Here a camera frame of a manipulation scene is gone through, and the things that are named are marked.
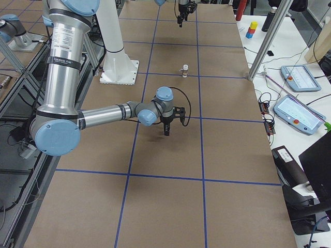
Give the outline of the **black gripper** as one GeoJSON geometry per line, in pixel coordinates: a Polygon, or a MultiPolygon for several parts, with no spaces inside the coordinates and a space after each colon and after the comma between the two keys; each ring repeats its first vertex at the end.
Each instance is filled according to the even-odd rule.
{"type": "Polygon", "coordinates": [[[187,16],[189,13],[189,4],[185,4],[185,5],[179,4],[178,9],[179,9],[179,15],[177,16],[177,23],[179,27],[182,27],[184,16],[187,16]]]}
{"type": "Polygon", "coordinates": [[[173,121],[174,117],[169,116],[169,117],[164,117],[160,116],[160,121],[163,123],[163,131],[165,136],[170,135],[170,123],[173,121]]]}

